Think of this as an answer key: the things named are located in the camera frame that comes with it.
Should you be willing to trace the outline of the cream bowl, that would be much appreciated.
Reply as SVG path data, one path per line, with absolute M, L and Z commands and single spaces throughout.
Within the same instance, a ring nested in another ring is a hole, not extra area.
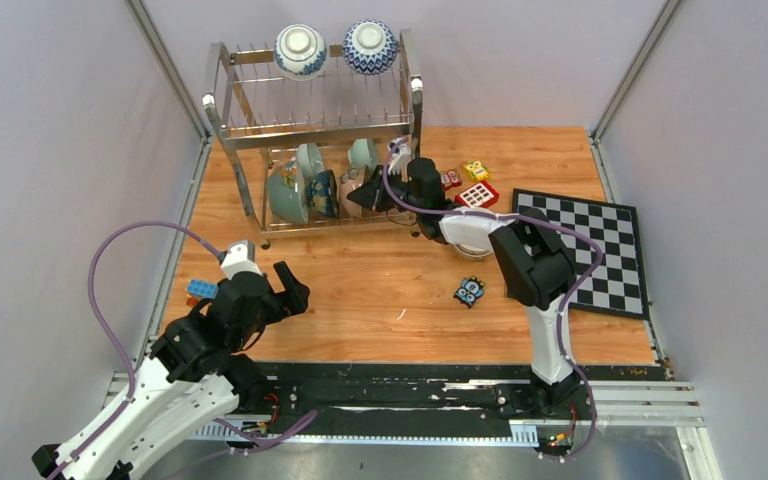
M 453 244 L 453 248 L 461 257 L 471 261 L 482 261 L 493 254 L 491 250 L 464 244 Z

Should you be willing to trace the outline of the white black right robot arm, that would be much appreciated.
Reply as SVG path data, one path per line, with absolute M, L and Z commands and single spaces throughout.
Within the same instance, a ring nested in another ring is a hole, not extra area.
M 415 213 L 422 234 L 444 245 L 491 252 L 505 281 L 506 294 L 525 308 L 533 348 L 528 397 L 508 395 L 513 410 L 531 408 L 556 417 L 571 403 L 580 377 L 570 352 L 566 295 L 577 279 L 575 257 L 545 215 L 527 210 L 523 218 L 504 220 L 481 207 L 446 197 L 441 174 L 428 158 L 408 165 L 409 179 L 390 175 L 383 165 L 347 198 L 367 210 Z

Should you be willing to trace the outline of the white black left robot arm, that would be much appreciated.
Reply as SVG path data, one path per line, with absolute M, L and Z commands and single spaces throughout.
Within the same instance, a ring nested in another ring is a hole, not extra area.
M 266 376 L 244 354 L 265 328 L 308 308 L 309 288 L 283 262 L 284 289 L 257 269 L 218 284 L 168 325 L 127 387 L 74 437 L 32 456 L 45 479 L 140 479 L 199 428 L 239 410 L 280 407 Z

